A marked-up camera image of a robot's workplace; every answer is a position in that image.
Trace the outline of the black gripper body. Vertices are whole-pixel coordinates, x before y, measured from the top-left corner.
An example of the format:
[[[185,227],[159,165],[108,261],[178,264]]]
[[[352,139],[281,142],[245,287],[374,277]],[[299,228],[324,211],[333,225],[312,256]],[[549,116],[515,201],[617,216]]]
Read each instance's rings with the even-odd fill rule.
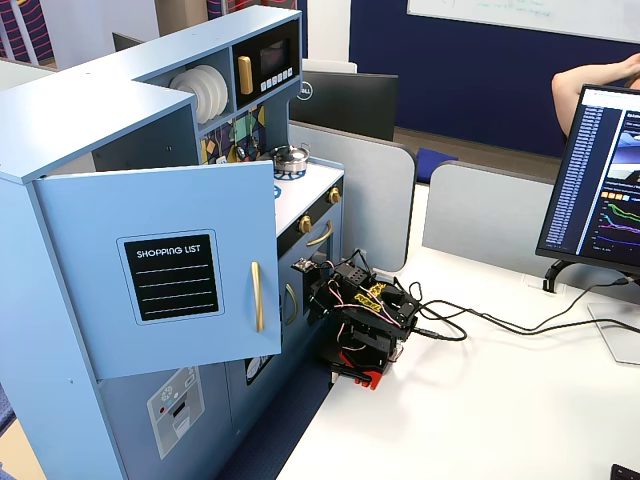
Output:
[[[305,275],[305,310],[322,314],[335,305],[345,304],[341,291],[344,277],[338,273],[331,276],[311,271]]]

